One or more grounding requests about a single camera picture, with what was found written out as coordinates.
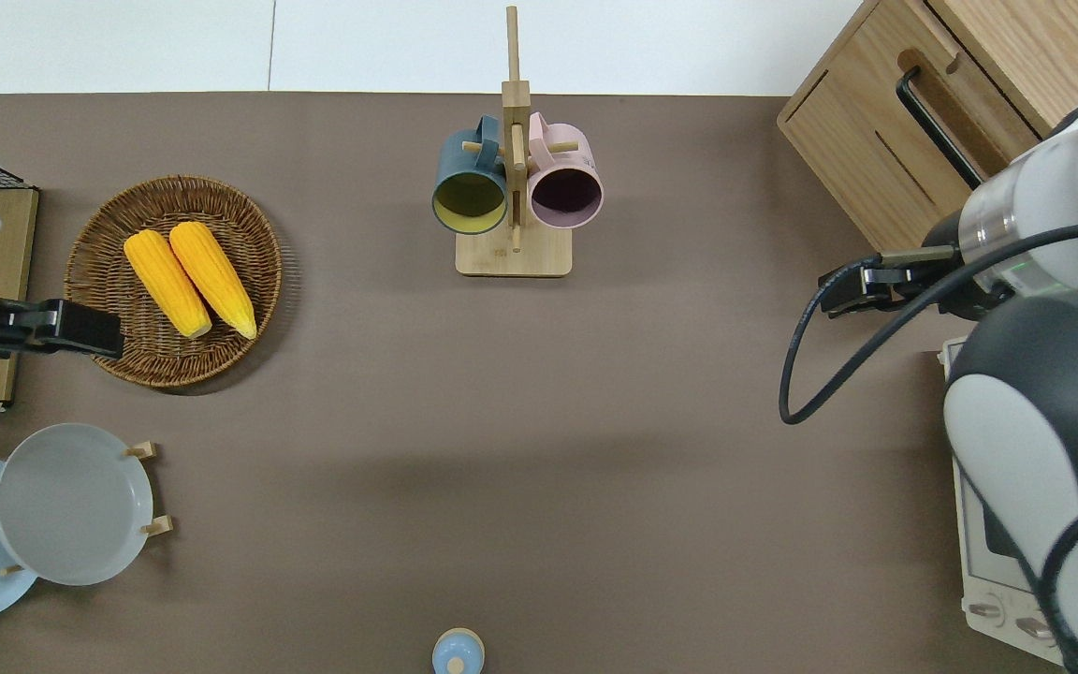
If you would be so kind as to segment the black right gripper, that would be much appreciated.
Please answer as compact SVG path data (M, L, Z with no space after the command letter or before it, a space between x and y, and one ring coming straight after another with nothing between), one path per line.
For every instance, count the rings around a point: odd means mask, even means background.
M823 274L820 308L830 318L863 311L898 311L960 266L957 260L877 260L865 266L834 269Z

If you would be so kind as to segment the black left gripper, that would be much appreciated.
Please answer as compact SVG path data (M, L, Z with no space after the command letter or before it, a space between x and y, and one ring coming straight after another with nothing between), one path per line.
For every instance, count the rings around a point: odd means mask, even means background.
M60 311L60 344L51 341ZM103 359L124 354L121 319L114 313L74 301L0 300L0 357L17 353L54 354L77 350Z

